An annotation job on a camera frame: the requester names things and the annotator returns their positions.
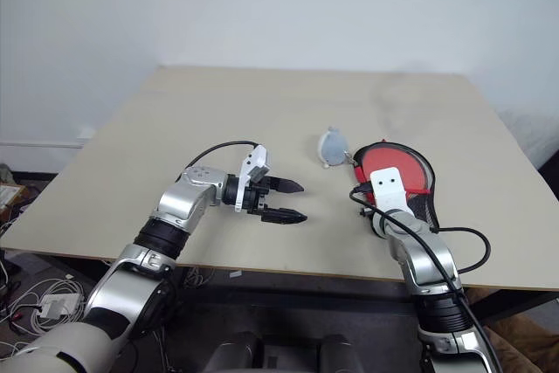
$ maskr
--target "wooden table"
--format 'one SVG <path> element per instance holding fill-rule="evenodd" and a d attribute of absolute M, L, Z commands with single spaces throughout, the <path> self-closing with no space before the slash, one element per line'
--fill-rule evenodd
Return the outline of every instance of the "wooden table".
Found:
<path fill-rule="evenodd" d="M 387 139 L 429 159 L 441 226 L 483 231 L 493 253 L 468 285 L 559 289 L 559 205 L 476 89 L 452 74 L 159 69 L 56 177 L 0 245 L 92 259 L 131 242 L 184 165 L 216 143 L 246 139 L 271 154 L 269 175 L 305 192 L 272 193 L 272 207 L 308 215 L 265 224 L 232 207 L 209 208 L 180 264 L 398 280 L 387 243 L 349 201 L 352 168 L 323 169 L 320 135 L 335 126 L 352 151 Z M 247 153 L 221 149 L 203 163 L 238 173 Z M 483 253 L 478 239 L 446 233 L 457 265 Z"/>

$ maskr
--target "metal leg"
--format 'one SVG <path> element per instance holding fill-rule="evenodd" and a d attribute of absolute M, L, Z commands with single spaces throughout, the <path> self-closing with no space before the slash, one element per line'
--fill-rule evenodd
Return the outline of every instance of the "metal leg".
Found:
<path fill-rule="evenodd" d="M 499 290 L 472 305 L 481 323 L 499 321 L 559 297 L 559 292 Z"/>
<path fill-rule="evenodd" d="M 361 361 L 343 335 L 329 335 L 322 340 L 319 373 L 364 373 Z"/>
<path fill-rule="evenodd" d="M 235 334 L 216 348 L 204 371 L 258 367 L 253 364 L 260 346 L 260 339 L 252 332 Z"/>

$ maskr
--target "white plastic piece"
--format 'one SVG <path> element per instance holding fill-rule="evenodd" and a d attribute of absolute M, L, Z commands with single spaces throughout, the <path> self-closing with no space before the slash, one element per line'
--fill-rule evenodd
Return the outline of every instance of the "white plastic piece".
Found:
<path fill-rule="evenodd" d="M 59 319 L 60 316 L 73 314 L 81 296 L 77 293 L 47 294 L 41 300 L 38 313 L 41 318 Z"/>
<path fill-rule="evenodd" d="M 79 131 L 78 137 L 76 137 L 76 141 L 78 141 L 79 144 L 85 145 L 87 142 L 89 142 L 92 139 L 94 135 L 95 135 L 95 128 L 85 126 Z"/>
<path fill-rule="evenodd" d="M 382 211 L 399 209 L 413 215 L 405 199 L 405 189 L 398 168 L 374 170 L 370 173 L 376 207 Z"/>
<path fill-rule="evenodd" d="M 270 170 L 268 162 L 268 151 L 259 144 L 244 159 L 241 170 L 238 174 L 237 198 L 235 200 L 235 211 L 239 213 L 243 209 L 243 198 L 245 197 L 245 187 L 250 181 L 257 183 Z"/>

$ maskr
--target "floor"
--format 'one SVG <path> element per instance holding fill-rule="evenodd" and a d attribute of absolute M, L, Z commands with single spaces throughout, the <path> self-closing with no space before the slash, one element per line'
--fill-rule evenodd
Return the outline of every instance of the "floor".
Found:
<path fill-rule="evenodd" d="M 62 266 L 42 266 L 45 262 L 36 256 L 23 257 L 33 275 L 22 272 L 22 290 L 46 278 L 63 278 L 70 273 L 80 280 L 86 290 L 93 282 Z M 212 286 L 273 287 L 277 289 L 308 290 L 338 293 L 384 294 L 404 296 L 402 284 L 379 281 L 348 280 L 326 277 L 296 276 L 288 274 L 248 273 L 231 277 L 230 272 L 217 271 L 211 279 Z M 528 314 L 547 328 L 559 332 L 559 304 L 551 301 L 534 308 Z M 170 364 L 183 373 L 200 371 L 215 347 L 228 335 L 250 330 L 257 335 L 274 335 L 285 338 L 320 339 L 325 335 L 344 334 L 354 344 L 365 371 L 419 372 L 420 346 L 416 338 L 417 322 L 409 315 L 364 314 L 330 310 L 293 310 L 254 308 L 248 306 L 189 305 L 168 326 L 168 353 Z M 0 324 L 0 341 L 22 341 Z M 136 342 L 139 362 L 136 373 L 158 372 L 161 357 L 155 340 L 148 335 Z M 315 356 L 312 349 L 287 353 L 285 347 L 266 349 L 267 356 L 278 356 L 278 367 L 289 369 L 312 368 Z M 135 363 L 135 353 L 127 346 L 115 361 L 113 373 L 130 372 Z"/>

